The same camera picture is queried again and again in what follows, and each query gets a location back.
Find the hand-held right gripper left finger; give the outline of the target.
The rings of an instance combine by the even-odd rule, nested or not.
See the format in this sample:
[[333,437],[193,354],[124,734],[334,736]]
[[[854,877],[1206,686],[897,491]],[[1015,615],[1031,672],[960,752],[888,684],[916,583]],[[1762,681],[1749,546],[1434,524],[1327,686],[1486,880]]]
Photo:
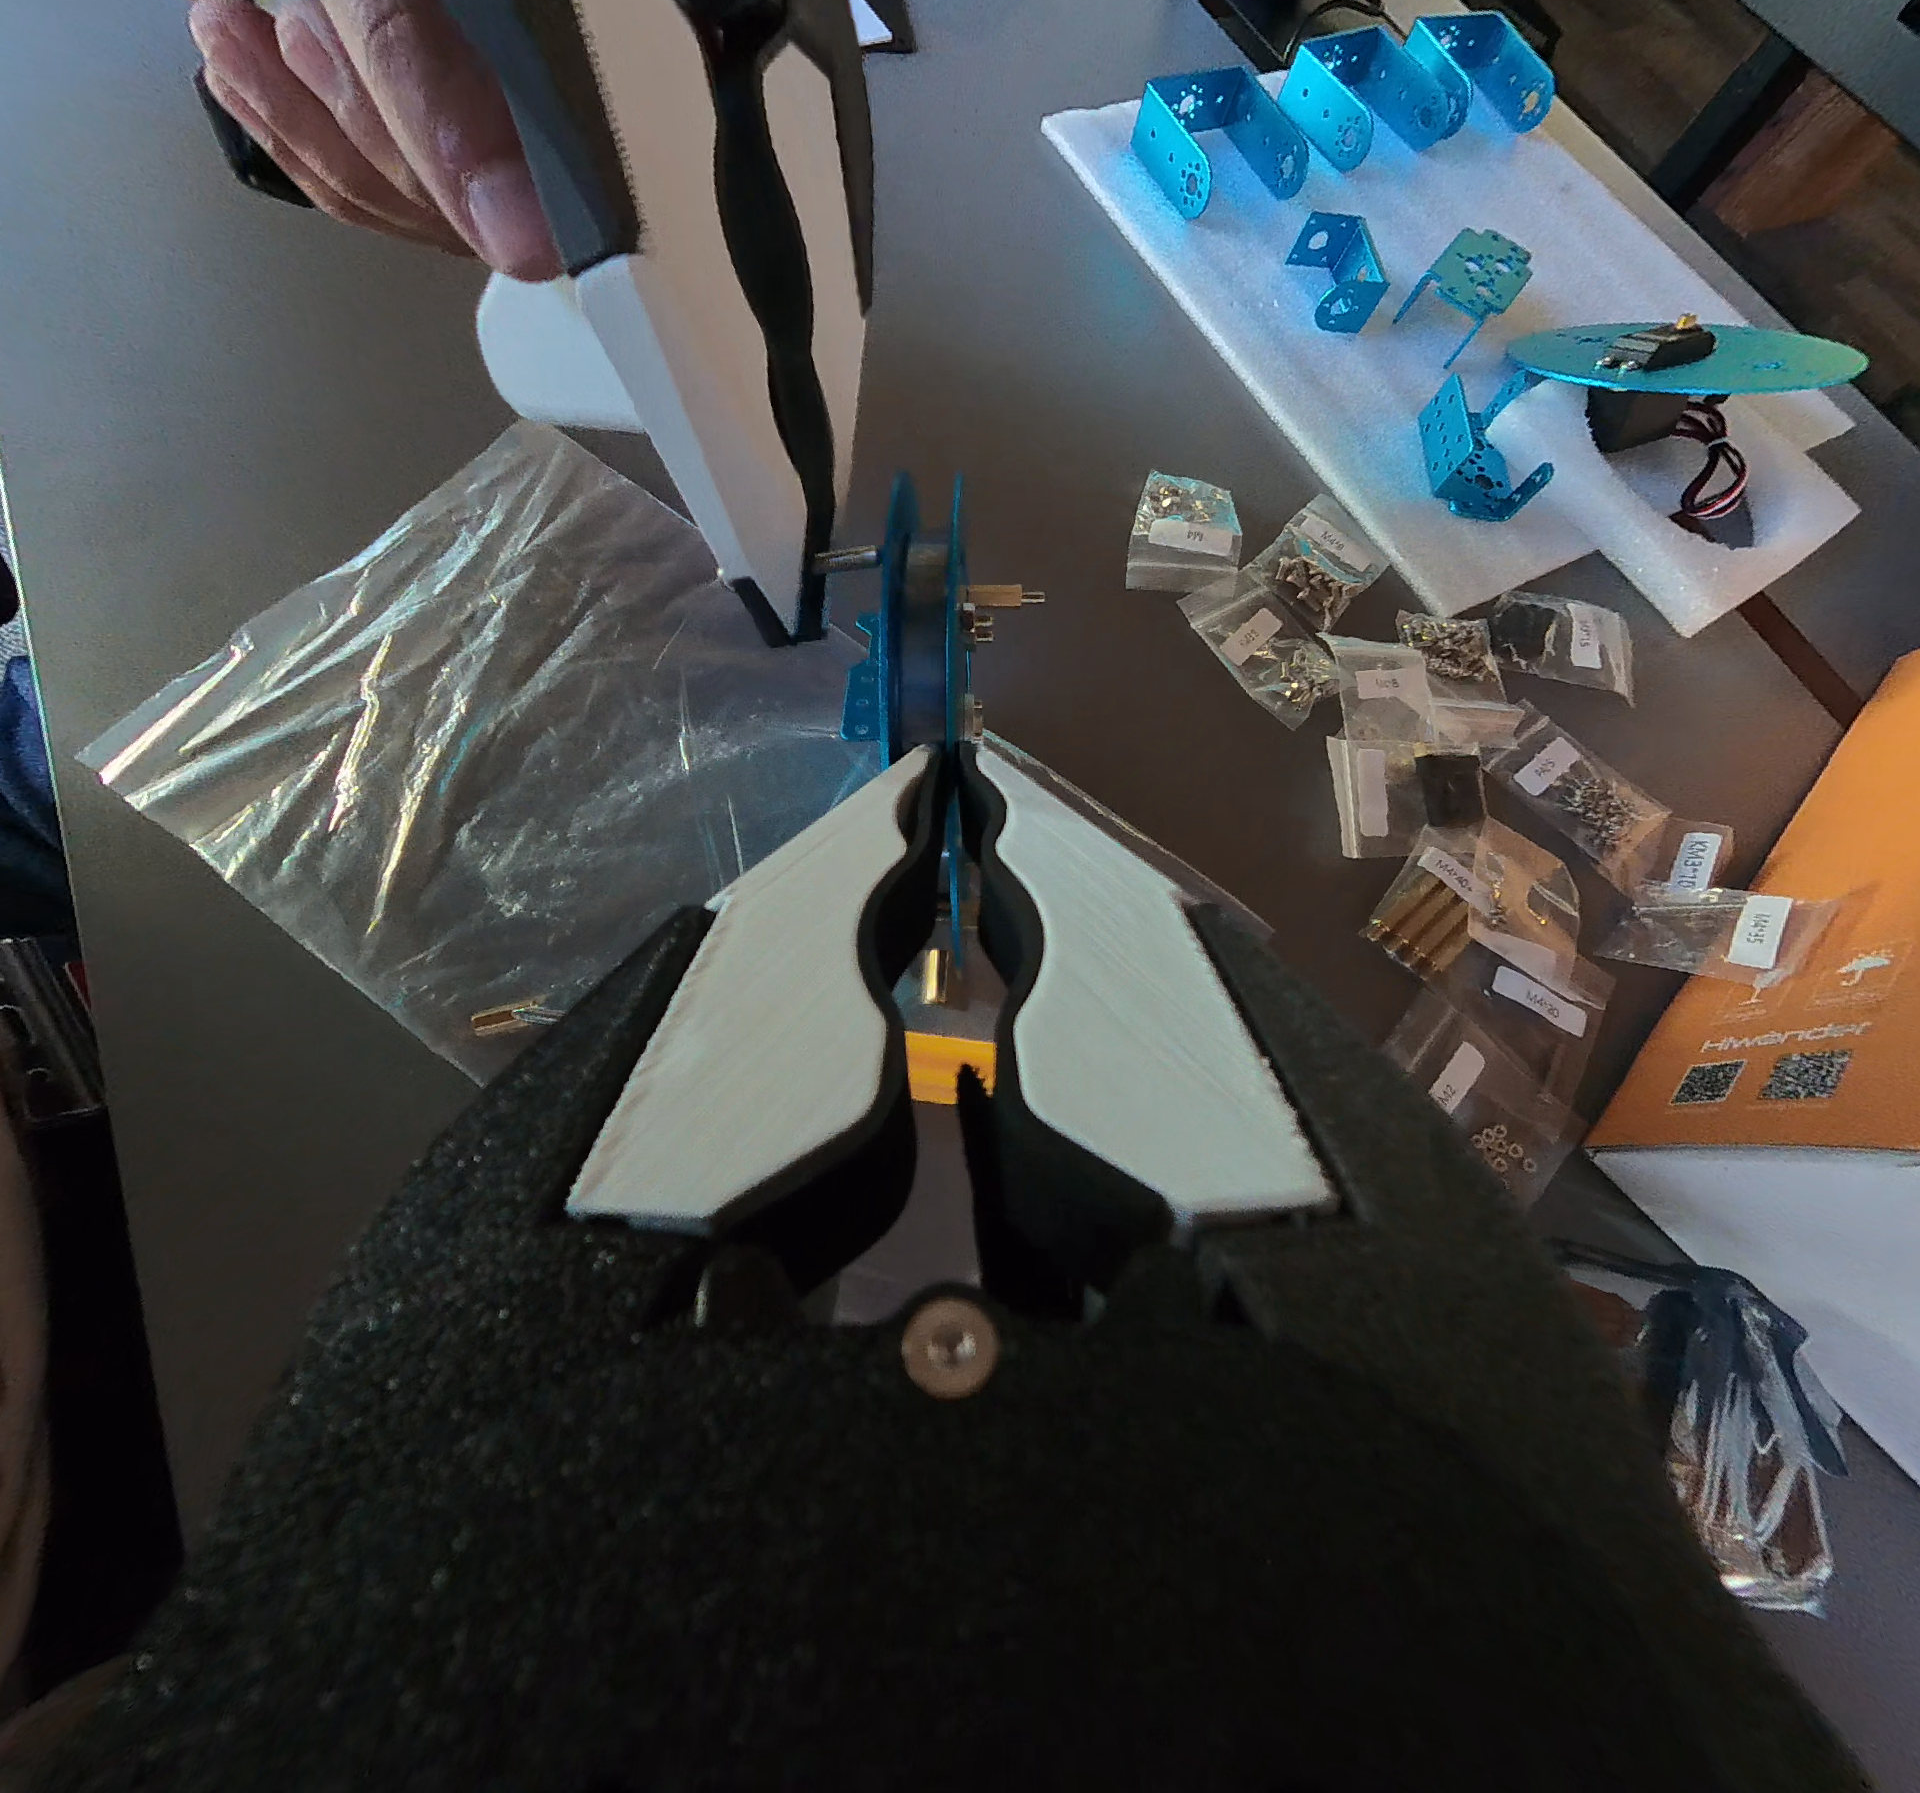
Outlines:
[[705,905],[711,924],[570,1183],[570,1217],[714,1235],[875,1111],[897,1012],[860,942],[931,773],[932,752],[909,752]]

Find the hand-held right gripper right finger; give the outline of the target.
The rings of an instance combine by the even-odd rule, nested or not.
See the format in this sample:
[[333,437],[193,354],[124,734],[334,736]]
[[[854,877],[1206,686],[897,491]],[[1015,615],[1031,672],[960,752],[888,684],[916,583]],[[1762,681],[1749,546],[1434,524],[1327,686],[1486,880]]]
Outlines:
[[1182,890],[1003,752],[976,752],[997,827],[981,876],[1031,908],[1006,967],[997,1088],[1178,1223],[1331,1211],[1337,1194],[1202,946]]

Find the blue metal turntable base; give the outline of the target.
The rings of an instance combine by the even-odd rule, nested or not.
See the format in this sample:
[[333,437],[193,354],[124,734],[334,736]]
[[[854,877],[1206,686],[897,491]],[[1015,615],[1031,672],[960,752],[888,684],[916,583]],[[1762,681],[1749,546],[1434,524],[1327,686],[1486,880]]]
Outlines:
[[981,740],[982,712],[972,690],[972,653],[992,642],[994,615],[1041,608],[1045,591],[1020,583],[972,581],[964,566],[962,484],[947,513],[928,518],[909,474],[897,474],[882,536],[870,547],[832,547],[822,575],[876,572],[876,611],[897,615],[900,644],[900,758],[932,748],[947,764],[947,803],[932,861],[932,921],[920,962],[900,980],[909,1030],[932,1030],[931,1012],[994,1004],[976,960],[976,861],[956,748]]

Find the grey desk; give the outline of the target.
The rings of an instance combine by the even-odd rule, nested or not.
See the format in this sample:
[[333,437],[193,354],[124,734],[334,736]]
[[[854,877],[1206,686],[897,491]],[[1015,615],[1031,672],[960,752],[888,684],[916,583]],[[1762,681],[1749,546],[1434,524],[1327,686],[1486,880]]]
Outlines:
[[1858,1785],[1670,1514],[1659,1593],[1590,1570],[1586,1488],[1649,1454],[1584,1453],[1599,1372],[1570,1445],[1518,1438],[1599,1364],[1431,1107],[1358,1077],[1399,976],[1310,834],[1322,758],[1115,587],[1149,466],[1313,491],[1040,135],[1232,59],[1204,9],[909,0],[860,491],[964,474],[976,566],[1051,594],[985,721],[1272,921],[1341,1011],[1282,1007],[1310,1123],[1440,1226],[1149,1252],[947,1406],[894,1322],[714,1338],[658,1310],[673,1245],[561,1220],[629,971],[411,1179],[461,1074],[75,765],[509,422],[477,274],[231,187],[169,6],[3,0],[9,500],[189,1541],[243,1459],[60,1785]]

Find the person's left hand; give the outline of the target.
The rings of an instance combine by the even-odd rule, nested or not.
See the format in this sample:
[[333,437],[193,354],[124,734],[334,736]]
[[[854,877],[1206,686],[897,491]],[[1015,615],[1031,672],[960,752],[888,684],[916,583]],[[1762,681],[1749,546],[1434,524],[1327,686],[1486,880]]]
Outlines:
[[509,106],[442,0],[191,0],[212,98],[334,221],[561,272]]

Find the white packaging tray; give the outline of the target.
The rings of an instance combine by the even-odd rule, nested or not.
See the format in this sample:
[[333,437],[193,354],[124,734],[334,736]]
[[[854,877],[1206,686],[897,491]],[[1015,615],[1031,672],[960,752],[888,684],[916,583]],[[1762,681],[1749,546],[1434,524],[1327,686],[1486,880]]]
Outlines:
[[[1679,313],[1742,321],[1673,247],[1674,234],[1651,221],[1649,198],[1627,198],[1626,175],[1599,165],[1599,144],[1573,116],[1550,112],[1539,131],[1512,135],[1475,109],[1464,134],[1425,153],[1380,135],[1353,175],[1313,163],[1294,200],[1274,200],[1231,144],[1206,141],[1213,194],[1199,219],[1179,219],[1134,157],[1135,112],[1135,104],[1066,109],[1041,134],[1260,413],[1431,608],[1471,611],[1602,555],[1670,628],[1693,637],[1858,518],[1858,500],[1810,458],[1851,428],[1821,393],[1727,413],[1751,462],[1751,547],[1673,527],[1665,513],[1686,459],[1679,446],[1618,462],[1599,458],[1584,396],[1561,384],[1531,388],[1493,424],[1493,447],[1515,477],[1550,466],[1548,485],[1518,515],[1467,521],[1428,496],[1416,413],[1449,378],[1444,357],[1467,321],[1434,297],[1400,325],[1393,313],[1458,231],[1490,226],[1531,254],[1518,301],[1455,362],[1475,406],[1511,375],[1505,347],[1527,332]],[[1358,335],[1322,332],[1308,272],[1282,265],[1308,210],[1353,213],[1378,244],[1393,290]]]

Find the orange cardboard box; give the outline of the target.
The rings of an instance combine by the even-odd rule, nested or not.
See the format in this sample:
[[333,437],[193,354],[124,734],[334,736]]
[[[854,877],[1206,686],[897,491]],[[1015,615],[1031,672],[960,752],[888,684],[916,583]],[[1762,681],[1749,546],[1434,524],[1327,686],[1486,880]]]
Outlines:
[[1693,1260],[1793,1317],[1917,1478],[1917,653],[1776,842],[1586,1148]]

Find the crumpled dark plastic bag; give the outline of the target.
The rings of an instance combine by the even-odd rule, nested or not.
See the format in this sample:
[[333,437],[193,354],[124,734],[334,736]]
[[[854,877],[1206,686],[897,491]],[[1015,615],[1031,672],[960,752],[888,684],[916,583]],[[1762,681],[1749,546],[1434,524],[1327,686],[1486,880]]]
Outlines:
[[1548,1250],[1612,1348],[1726,1590],[1755,1610],[1821,1618],[1833,1579],[1821,1488],[1849,1470],[1804,1329],[1737,1272],[1561,1238]]

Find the person's leg in jeans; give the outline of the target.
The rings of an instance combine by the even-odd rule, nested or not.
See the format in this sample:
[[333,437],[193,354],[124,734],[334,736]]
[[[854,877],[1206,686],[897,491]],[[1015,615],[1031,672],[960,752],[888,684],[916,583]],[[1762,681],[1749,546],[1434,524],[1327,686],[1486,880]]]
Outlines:
[[31,664],[3,665],[3,937],[75,942]]

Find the black servo motor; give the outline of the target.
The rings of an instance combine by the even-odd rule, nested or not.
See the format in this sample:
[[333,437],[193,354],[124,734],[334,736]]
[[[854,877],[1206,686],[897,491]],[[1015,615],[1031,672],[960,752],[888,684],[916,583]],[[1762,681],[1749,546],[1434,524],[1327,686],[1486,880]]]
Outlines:
[[1586,388],[1586,431],[1602,458],[1679,437],[1690,410],[1682,393]]

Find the blue round metal plate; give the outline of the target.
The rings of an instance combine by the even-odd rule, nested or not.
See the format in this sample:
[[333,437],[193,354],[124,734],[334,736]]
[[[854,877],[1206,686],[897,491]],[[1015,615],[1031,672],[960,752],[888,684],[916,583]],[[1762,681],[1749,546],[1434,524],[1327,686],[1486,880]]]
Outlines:
[[1505,396],[1565,384],[1596,393],[1726,400],[1851,384],[1866,357],[1849,344],[1751,325],[1602,321],[1534,332],[1505,347]]

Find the large blue metal bracket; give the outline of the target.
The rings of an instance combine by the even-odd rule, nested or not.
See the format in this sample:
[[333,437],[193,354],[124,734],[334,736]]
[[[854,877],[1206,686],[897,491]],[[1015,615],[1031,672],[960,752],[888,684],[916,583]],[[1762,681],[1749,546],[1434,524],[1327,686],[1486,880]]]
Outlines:
[[1149,78],[1129,148],[1182,221],[1196,221],[1213,198],[1213,159],[1202,135],[1222,135],[1277,200],[1302,191],[1308,140],[1260,78],[1249,67]]
[[1405,54],[1443,91],[1437,140],[1467,128],[1475,98],[1486,100],[1512,134],[1531,134],[1550,109],[1548,62],[1497,11],[1422,16],[1405,32]]
[[1378,128],[1411,150],[1428,150],[1461,131],[1468,100],[1386,31],[1365,28],[1302,41],[1277,106],[1322,163],[1353,175]]

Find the small blue metal bracket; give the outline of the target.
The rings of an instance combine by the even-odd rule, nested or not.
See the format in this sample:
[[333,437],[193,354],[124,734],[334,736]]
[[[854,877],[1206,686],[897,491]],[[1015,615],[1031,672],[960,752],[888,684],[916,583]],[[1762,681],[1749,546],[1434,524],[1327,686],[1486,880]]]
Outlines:
[[854,630],[864,642],[864,652],[845,681],[839,740],[875,748],[876,761],[888,765],[900,758],[897,615],[891,611],[860,614]]

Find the small blue angled bracket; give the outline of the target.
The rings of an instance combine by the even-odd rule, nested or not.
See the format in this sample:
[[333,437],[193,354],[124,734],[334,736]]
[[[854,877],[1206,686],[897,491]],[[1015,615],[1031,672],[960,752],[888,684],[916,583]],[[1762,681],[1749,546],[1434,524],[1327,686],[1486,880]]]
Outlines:
[[1378,244],[1353,213],[1310,213],[1287,254],[1287,265],[1327,276],[1313,315],[1322,332],[1361,332],[1386,294]]

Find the blue metal bracket block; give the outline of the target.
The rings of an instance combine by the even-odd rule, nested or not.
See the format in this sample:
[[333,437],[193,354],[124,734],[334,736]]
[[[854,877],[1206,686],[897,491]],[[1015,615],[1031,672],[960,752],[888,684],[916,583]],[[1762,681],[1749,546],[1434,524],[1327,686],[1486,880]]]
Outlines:
[[1468,410],[1464,378],[1450,372],[1422,406],[1419,440],[1428,488],[1458,518],[1484,524],[1511,521],[1550,484],[1550,462],[1539,462],[1525,481],[1512,484],[1508,462],[1486,440],[1493,419],[1539,384],[1539,375],[1518,369],[1475,413]]

